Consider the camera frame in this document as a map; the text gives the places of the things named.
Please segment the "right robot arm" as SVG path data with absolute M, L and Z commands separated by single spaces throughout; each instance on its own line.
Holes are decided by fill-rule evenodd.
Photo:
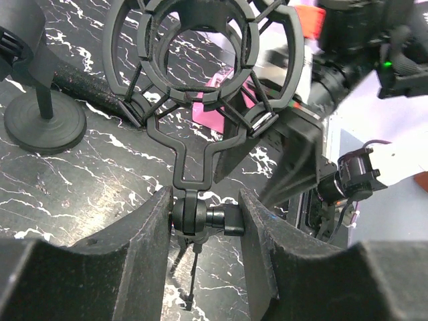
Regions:
M 253 83 L 274 122 L 222 152 L 222 181 L 265 140 L 282 156 L 259 200 L 275 207 L 314 191 L 324 203 L 371 195 L 427 170 L 427 3 L 273 2 L 270 37 Z

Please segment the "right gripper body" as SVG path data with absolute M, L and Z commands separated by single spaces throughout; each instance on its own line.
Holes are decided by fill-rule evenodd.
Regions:
M 278 98 L 286 78 L 290 50 L 284 33 L 263 35 L 255 72 L 266 94 Z M 294 98 L 302 101 L 298 109 L 321 122 L 335 113 L 339 105 L 373 71 L 378 49 L 368 47 L 355 52 L 324 51 L 315 39 L 304 40 L 304 66 Z

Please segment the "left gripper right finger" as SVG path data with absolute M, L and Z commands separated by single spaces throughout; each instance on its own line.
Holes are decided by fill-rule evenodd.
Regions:
M 252 320 L 426 320 L 427 243 L 324 243 L 239 193 Z

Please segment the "round base stand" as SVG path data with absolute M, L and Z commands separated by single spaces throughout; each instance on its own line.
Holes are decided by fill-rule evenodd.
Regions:
M 1 2 L 1 79 L 30 90 L 6 107 L 4 126 L 23 150 L 57 154 L 83 139 L 87 121 L 71 97 L 51 89 L 60 59 L 48 48 L 45 15 L 36 1 Z

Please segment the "shock mount stand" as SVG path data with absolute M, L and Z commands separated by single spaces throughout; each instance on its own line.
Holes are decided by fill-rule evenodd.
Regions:
M 155 141 L 175 152 L 173 186 L 185 192 L 173 209 L 173 225 L 177 234 L 193 244 L 199 254 L 208 239 L 207 228 L 220 229 L 227 235 L 241 236 L 244 232 L 241 213 L 237 207 L 208 209 L 198 197 L 208 191 L 213 183 L 213 157 L 222 150 L 243 144 L 247 138 L 256 138 L 271 127 L 278 114 L 293 98 L 304 65 L 304 35 L 297 11 L 285 1 L 264 3 L 253 11 L 248 1 L 114 1 L 108 11 L 103 33 L 103 66 L 111 91 L 123 97 L 134 107 L 139 107 L 147 134 Z M 148 87 L 156 88 L 161 96 L 149 102 L 142 92 L 137 92 L 134 82 L 122 85 L 117 69 L 117 47 L 120 31 L 128 13 L 141 13 L 137 29 L 138 64 L 134 79 L 141 74 L 148 78 Z M 286 78 L 277 99 L 264 93 L 254 72 L 259 55 L 259 38 L 271 22 L 284 26 L 290 62 Z M 169 46 L 185 31 L 208 31 L 224 35 L 234 46 L 235 65 L 233 77 L 220 86 L 190 86 L 174 84 L 167 76 Z M 245 94 L 248 108 L 264 107 L 266 114 L 251 123 L 229 101 L 239 92 Z M 206 109 L 216 110 L 237 127 L 237 134 L 226 140 L 208 144 L 203 151 L 203 177 L 200 180 L 184 178 L 187 147 L 159 128 L 160 119 L 166 115 L 162 106 L 173 102 L 174 108 L 189 108 L 195 103 Z

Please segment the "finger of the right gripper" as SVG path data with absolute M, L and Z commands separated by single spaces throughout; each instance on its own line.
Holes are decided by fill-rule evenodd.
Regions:
M 251 123 L 257 122 L 262 116 L 266 114 L 264 107 L 254 106 L 252 109 L 248 108 L 245 101 L 245 94 L 239 92 L 234 98 L 229 101 L 238 112 L 241 112 L 246 119 Z M 228 118 L 225 118 L 223 127 L 223 140 L 232 138 L 237 134 L 237 127 Z M 213 180 L 219 183 L 226 176 L 230 175 L 238 164 L 248 155 L 248 153 L 258 144 L 259 137 L 247 138 L 243 144 L 234 146 L 227 150 L 222 150 L 219 153 L 219 159 L 214 171 Z
M 283 152 L 260 193 L 263 204 L 281 204 L 320 180 L 322 121 L 301 110 L 284 110 L 272 129 L 280 134 Z

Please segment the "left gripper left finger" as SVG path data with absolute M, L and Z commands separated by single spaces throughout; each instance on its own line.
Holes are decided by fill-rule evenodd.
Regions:
M 60 247 L 1 240 L 2 320 L 159 320 L 167 273 L 173 190 Z

